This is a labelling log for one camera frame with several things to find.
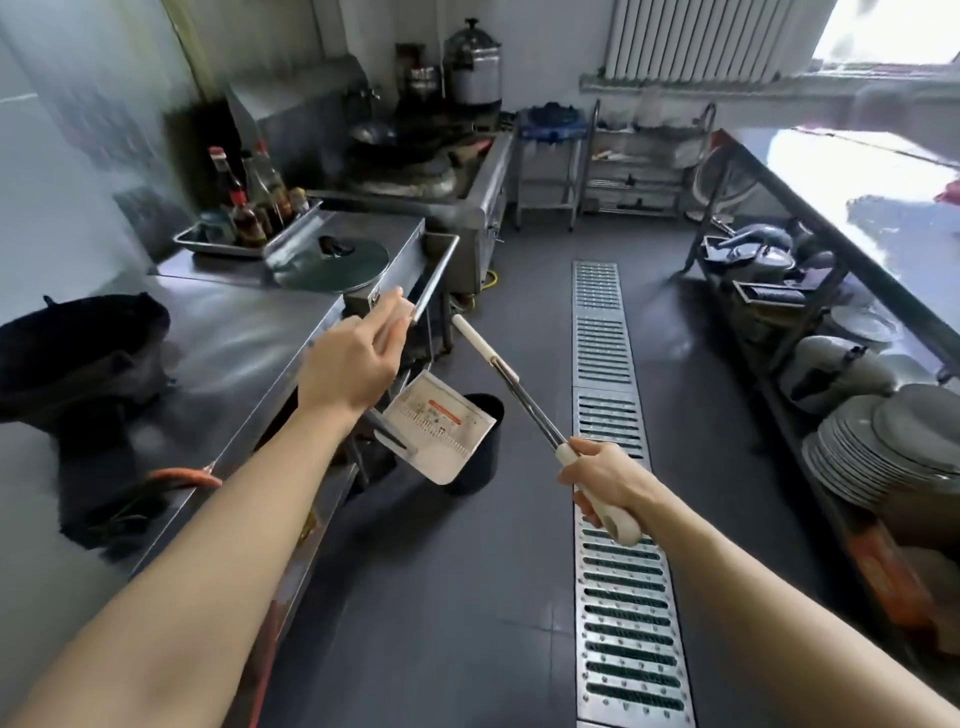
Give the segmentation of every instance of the trash bin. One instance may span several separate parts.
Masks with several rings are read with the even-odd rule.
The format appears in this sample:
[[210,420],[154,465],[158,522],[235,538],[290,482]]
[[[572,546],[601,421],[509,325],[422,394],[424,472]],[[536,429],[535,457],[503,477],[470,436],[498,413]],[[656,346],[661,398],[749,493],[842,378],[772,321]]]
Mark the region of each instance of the trash bin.
[[452,496],[471,496],[493,480],[500,455],[500,424],[503,422],[505,411],[503,402],[493,395],[473,394],[466,397],[493,417],[496,424],[487,433],[487,437],[480,443],[480,447],[467,461],[460,474],[444,485],[444,490]]

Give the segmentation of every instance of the window sill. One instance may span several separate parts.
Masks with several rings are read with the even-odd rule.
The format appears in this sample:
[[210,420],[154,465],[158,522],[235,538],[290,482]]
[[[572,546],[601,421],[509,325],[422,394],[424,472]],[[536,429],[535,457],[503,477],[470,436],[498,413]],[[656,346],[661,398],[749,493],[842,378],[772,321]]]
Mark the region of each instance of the window sill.
[[703,98],[718,101],[755,98],[836,99],[853,97],[869,85],[883,84],[886,90],[898,90],[911,100],[960,101],[960,76],[950,73],[878,74],[867,71],[823,70],[805,73],[770,84],[696,82],[665,84],[648,81],[611,81],[586,74],[580,77],[582,93],[642,94]]

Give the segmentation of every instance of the drain grate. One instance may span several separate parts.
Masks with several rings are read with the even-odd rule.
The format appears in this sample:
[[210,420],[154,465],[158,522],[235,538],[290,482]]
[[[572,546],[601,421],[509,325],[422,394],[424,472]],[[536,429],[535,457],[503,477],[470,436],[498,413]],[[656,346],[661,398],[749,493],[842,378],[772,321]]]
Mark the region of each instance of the drain grate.
[[[614,263],[573,270],[573,423],[649,468]],[[626,548],[575,512],[578,718],[616,728],[694,724],[670,569],[650,539]]]

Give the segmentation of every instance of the stainless steel table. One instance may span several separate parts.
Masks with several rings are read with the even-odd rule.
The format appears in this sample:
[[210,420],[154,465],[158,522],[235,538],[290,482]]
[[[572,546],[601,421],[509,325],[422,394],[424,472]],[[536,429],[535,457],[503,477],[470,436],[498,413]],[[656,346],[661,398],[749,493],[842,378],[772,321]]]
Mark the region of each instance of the stainless steel table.
[[[170,309],[164,360],[175,383],[131,427],[144,468],[184,466],[226,477],[251,454],[288,400],[305,344],[339,319],[340,296],[173,277],[124,276],[105,291],[147,291]],[[85,551],[59,533],[57,448],[20,424],[0,425],[0,719],[37,675],[127,580],[179,530],[203,500],[171,499],[143,547],[122,561]],[[318,495],[321,527],[304,545],[316,552],[351,473],[331,471]],[[308,575],[295,555],[278,601],[296,603]]]
[[876,145],[864,143],[865,133],[856,140],[802,130],[723,134],[729,164],[743,165],[834,251],[841,270],[831,282],[853,273],[960,375],[960,206],[935,202],[956,169],[879,148],[890,146],[889,134],[877,134]]

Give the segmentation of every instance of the wok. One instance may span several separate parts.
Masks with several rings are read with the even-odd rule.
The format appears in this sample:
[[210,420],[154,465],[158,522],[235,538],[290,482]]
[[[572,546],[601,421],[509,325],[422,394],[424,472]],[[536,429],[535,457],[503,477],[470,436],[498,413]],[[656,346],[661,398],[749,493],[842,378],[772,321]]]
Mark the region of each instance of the wok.
[[426,119],[365,121],[350,127],[353,154],[370,163],[402,167],[420,164],[437,155],[443,135]]

